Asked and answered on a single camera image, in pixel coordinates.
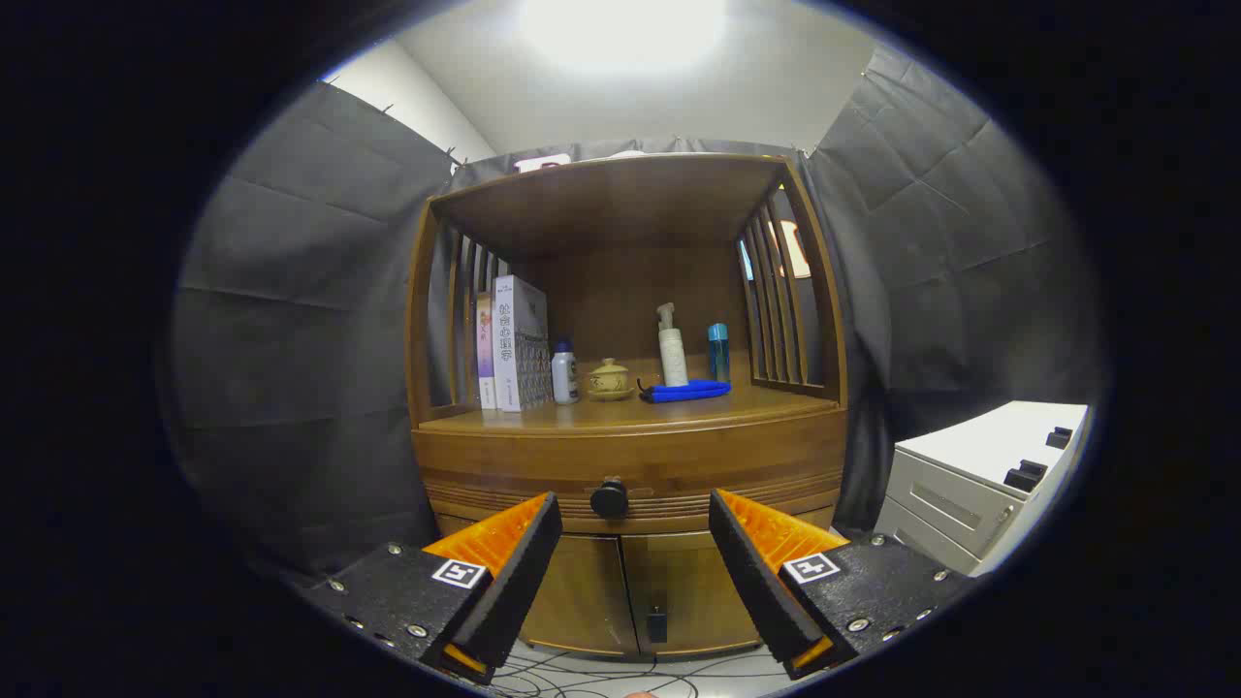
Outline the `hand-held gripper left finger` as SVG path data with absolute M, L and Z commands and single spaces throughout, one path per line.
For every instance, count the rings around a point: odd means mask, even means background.
M 406 663 L 488 686 L 522 632 L 561 533 L 556 496 L 532 496 L 429 545 L 390 542 L 302 584 L 302 601 Z

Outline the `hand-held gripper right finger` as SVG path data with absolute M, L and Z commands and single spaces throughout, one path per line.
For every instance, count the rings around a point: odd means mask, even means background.
M 851 542 L 722 488 L 709 496 L 709 532 L 792 681 L 882 650 L 975 587 L 891 537 Z

